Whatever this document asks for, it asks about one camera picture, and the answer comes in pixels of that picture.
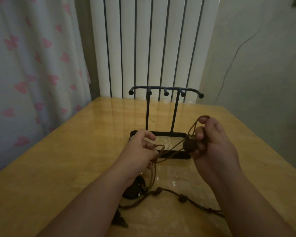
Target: jewelry stand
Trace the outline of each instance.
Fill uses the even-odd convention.
[[[174,132],[174,122],[175,122],[175,116],[176,116],[176,111],[178,109],[178,103],[179,103],[179,97],[180,94],[182,97],[185,97],[187,91],[192,91],[197,93],[198,97],[202,99],[204,97],[204,94],[199,92],[198,90],[192,89],[192,88],[180,88],[180,87],[151,87],[151,86],[134,86],[130,88],[130,91],[128,92],[130,95],[134,95],[134,90],[135,89],[146,89],[146,96],[147,96],[147,111],[146,111],[146,130],[148,130],[148,120],[149,120],[149,105],[150,105],[150,95],[152,94],[152,89],[158,89],[158,90],[164,90],[164,96],[168,96],[169,92],[167,90],[177,90],[176,94],[176,100],[175,100],[175,106],[174,106],[174,113],[173,113],[173,119],[172,119],[172,126],[171,126],[171,131],[169,132],[164,132],[164,131],[152,131],[152,133],[155,136],[168,136],[168,137],[182,137],[186,138],[187,134],[183,132]],[[137,131],[131,131],[129,140],[132,138],[133,135],[136,134]],[[171,150],[164,155],[162,155],[161,158],[167,158],[171,154],[176,152],[175,150]],[[179,151],[177,154],[175,154],[173,159],[190,159],[191,156],[188,152],[186,151]]]

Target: wooden table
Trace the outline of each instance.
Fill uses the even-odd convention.
[[[169,131],[174,103],[151,102],[149,130]],[[241,166],[296,230],[296,170],[225,108],[179,104],[174,131],[187,132],[200,115],[216,117],[238,149]],[[146,102],[97,98],[0,172],[0,236],[34,236],[91,181],[105,171],[145,127]],[[149,181],[149,171],[143,176]],[[158,165],[154,185],[219,208],[192,160]],[[122,199],[122,204],[130,203]],[[180,203],[163,192],[121,211],[129,228],[112,226],[108,236],[230,236],[223,218]]]

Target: curtain fold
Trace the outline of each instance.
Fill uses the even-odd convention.
[[[74,0],[0,0],[0,169],[91,102]]]

